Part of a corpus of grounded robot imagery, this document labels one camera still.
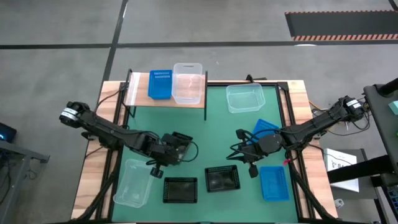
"green table surface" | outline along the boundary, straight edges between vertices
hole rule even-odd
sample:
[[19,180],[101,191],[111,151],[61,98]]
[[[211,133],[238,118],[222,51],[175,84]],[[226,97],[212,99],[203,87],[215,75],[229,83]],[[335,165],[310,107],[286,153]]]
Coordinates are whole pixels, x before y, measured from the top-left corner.
[[[252,131],[259,118],[281,126],[281,117],[275,87],[264,86],[266,104],[256,112],[232,114],[228,111],[225,86],[209,86],[207,92],[207,121],[203,109],[144,108],[139,107],[136,117],[129,118],[131,129],[151,130],[159,136],[174,131],[193,137],[199,146],[199,155],[192,162],[178,166],[162,167],[163,178],[154,179],[148,202],[141,208],[115,203],[114,222],[297,222],[289,169],[285,166],[289,200],[266,202],[262,197],[260,178],[250,178],[247,164],[227,161],[232,153],[230,145],[239,142],[235,130]],[[192,146],[185,159],[195,155]],[[149,158],[124,148],[121,161],[120,181],[128,159],[148,161]],[[256,163],[261,166],[282,166],[284,151],[271,154]],[[224,192],[208,193],[205,168],[237,165],[241,188]],[[197,203],[163,203],[164,177],[197,177]]]

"black basket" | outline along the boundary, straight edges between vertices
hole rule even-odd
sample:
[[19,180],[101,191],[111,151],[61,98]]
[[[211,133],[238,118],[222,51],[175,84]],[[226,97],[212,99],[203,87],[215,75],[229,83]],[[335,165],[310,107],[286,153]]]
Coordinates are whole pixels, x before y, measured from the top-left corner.
[[197,203],[198,179],[196,177],[165,177],[163,203]]
[[208,192],[237,190],[241,188],[236,165],[206,168],[205,174]]

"clear plastic container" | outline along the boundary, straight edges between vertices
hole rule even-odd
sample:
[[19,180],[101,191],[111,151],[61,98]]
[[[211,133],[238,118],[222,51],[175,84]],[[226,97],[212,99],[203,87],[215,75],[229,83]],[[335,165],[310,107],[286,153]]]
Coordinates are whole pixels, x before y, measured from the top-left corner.
[[231,113],[258,111],[266,103],[258,83],[227,86],[226,99]]
[[176,63],[173,68],[172,96],[178,104],[199,104],[205,76],[199,63]]
[[148,201],[150,186],[154,177],[150,175],[152,166],[135,159],[126,161],[126,168],[113,201],[121,205],[140,208]]

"blue basket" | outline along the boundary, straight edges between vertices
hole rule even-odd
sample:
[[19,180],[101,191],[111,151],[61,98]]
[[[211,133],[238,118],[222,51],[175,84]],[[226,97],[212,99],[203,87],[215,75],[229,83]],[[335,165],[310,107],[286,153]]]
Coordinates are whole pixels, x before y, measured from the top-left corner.
[[[263,119],[259,119],[257,121],[257,124],[254,127],[254,130],[252,133],[255,134],[255,133],[257,133],[261,130],[265,130],[265,129],[279,129],[279,127],[274,124],[271,124],[270,122],[264,121]],[[275,131],[263,131],[263,132],[256,134],[256,137],[261,138],[267,134],[274,134],[274,133],[275,133]]]
[[289,200],[285,168],[283,166],[260,167],[262,197],[267,202]]
[[152,70],[149,73],[148,96],[154,100],[168,100],[172,96],[172,70]]

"concrete floor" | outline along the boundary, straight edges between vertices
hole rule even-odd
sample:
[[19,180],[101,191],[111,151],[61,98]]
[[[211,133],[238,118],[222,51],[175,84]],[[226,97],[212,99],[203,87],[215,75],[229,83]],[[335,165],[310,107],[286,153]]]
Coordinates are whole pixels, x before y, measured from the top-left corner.
[[[0,45],[111,43],[122,0],[0,0]],[[286,11],[391,9],[387,0],[130,0],[120,43],[291,40]],[[51,155],[32,163],[39,178],[27,182],[14,223],[50,223],[70,217],[86,141],[58,121],[68,101],[98,98],[108,49],[0,50],[0,122],[18,130],[16,144]],[[329,107],[339,97],[360,97],[363,86],[396,78],[397,45],[118,49],[110,80],[135,71],[199,62],[209,79],[305,80],[308,97]],[[336,132],[345,132],[337,126]],[[377,129],[322,138],[322,146],[365,148],[384,155]],[[371,200],[346,202],[349,221],[378,220]]]

